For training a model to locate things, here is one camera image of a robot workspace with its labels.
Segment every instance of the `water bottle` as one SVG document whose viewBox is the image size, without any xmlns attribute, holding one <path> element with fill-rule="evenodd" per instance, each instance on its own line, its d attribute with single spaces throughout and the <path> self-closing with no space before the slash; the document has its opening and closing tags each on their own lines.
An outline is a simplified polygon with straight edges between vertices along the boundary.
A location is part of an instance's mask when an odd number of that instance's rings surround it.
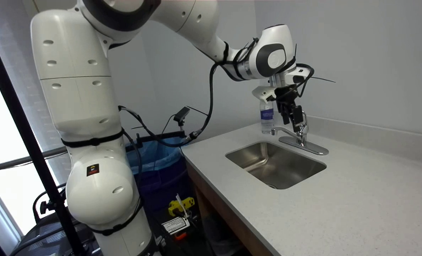
<svg viewBox="0 0 422 256">
<path fill-rule="evenodd" d="M 271 133 L 274 128 L 274 108 L 273 101 L 261 101 L 260 104 L 261 132 Z"/>
</svg>

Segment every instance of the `white wall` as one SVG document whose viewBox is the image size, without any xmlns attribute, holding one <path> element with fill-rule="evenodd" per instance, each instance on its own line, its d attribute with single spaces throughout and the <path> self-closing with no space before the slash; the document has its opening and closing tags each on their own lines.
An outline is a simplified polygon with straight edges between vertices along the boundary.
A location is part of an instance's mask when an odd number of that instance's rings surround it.
<svg viewBox="0 0 422 256">
<path fill-rule="evenodd" d="M 220 22 L 217 34 L 234 48 L 251 41 L 256 35 L 254 1 L 220 0 L 219 7 Z M 141 58 L 125 58 L 112 65 L 114 71 L 123 67 L 129 67 L 131 72 L 138 69 L 131 79 L 123 78 L 128 72 L 116 78 L 118 86 L 129 81 L 133 85 L 132 88 L 136 86 L 131 92 L 139 99 L 139 102 L 132 102 L 136 106 L 135 109 L 139 109 L 146 121 L 155 118 L 152 113 L 159 111 L 162 119 L 152 122 L 156 126 L 162 126 L 170 113 L 185 105 L 207 112 L 209 69 L 213 62 L 162 24 L 146 24 L 138 37 L 142 37 L 145 55 Z M 203 138 L 254 122 L 258 116 L 258 102 L 251 96 L 251 89 L 258 82 L 233 82 L 219 69 L 214 78 L 214 115 Z M 129 89 L 128 86 L 116 88 L 118 95 L 125 95 Z M 200 128 L 202 122 L 202 115 L 190 112 L 185 126 L 187 131 L 192 131 Z"/>
<path fill-rule="evenodd" d="M 287 22 L 311 81 L 308 113 L 422 133 L 422 0 L 258 0 L 257 28 Z"/>
</svg>

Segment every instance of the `black pole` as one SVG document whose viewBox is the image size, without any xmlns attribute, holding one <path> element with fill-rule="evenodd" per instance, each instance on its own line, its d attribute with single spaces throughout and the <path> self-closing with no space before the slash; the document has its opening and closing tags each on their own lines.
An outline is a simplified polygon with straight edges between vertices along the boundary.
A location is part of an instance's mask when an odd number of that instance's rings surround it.
<svg viewBox="0 0 422 256">
<path fill-rule="evenodd" d="M 10 109 L 10 113 L 15 122 L 17 129 L 20 131 L 20 135 L 21 135 L 24 145 L 28 150 L 28 155 L 31 156 L 31 160 L 38 172 L 42 186 L 44 186 L 45 192 L 48 193 L 50 200 L 55 206 L 55 213 L 58 216 L 60 223 L 62 224 L 62 229 L 67 234 L 68 243 L 69 243 L 74 254 L 77 254 L 77 256 L 84 254 L 84 249 L 82 249 L 79 236 L 75 232 L 72 222 L 71 222 L 71 214 L 69 214 L 68 209 L 64 206 L 64 202 L 55 187 L 51 172 L 44 160 L 44 156 L 40 150 L 40 146 L 37 143 L 34 132 L 27 121 L 24 109 L 20 104 L 20 99 L 15 95 L 15 91 L 14 91 L 10 76 L 1 62 L 1 58 L 0 58 L 0 92 L 1 92 L 3 98 L 6 99 L 6 104 Z"/>
</svg>

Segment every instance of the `yellow object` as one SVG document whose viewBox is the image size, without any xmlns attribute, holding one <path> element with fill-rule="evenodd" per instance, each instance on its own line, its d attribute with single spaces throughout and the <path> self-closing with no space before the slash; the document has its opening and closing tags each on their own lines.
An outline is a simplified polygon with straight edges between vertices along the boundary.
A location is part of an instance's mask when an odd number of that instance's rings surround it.
<svg viewBox="0 0 422 256">
<path fill-rule="evenodd" d="M 190 209 L 192 206 L 196 204 L 196 203 L 194 203 L 194 197 L 192 197 L 192 196 L 185 197 L 185 199 L 182 200 L 182 204 L 183 204 L 183 207 L 185 207 L 186 210 Z M 182 206 L 180 206 L 180 203 L 179 203 L 177 200 L 170 200 L 170 202 L 169 202 L 169 207 L 167 207 L 167 213 L 169 213 L 170 216 L 177 216 L 177 213 L 183 213 L 183 209 L 182 209 Z"/>
</svg>

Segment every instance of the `countertop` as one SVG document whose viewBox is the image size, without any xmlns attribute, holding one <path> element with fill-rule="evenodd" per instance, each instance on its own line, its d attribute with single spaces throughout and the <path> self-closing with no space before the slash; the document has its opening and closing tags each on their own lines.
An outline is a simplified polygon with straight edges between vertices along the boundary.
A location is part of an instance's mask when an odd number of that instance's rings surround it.
<svg viewBox="0 0 422 256">
<path fill-rule="evenodd" d="M 325 156 L 280 143 L 278 135 L 261 135 L 258 123 L 187 145 L 183 153 L 273 254 L 422 256 L 422 152 L 409 158 L 389 146 L 317 133 L 311 131 L 308 140 L 328 148 Z M 273 189 L 224 156 L 258 140 L 324 162 L 327 169 L 288 189 Z"/>
</svg>

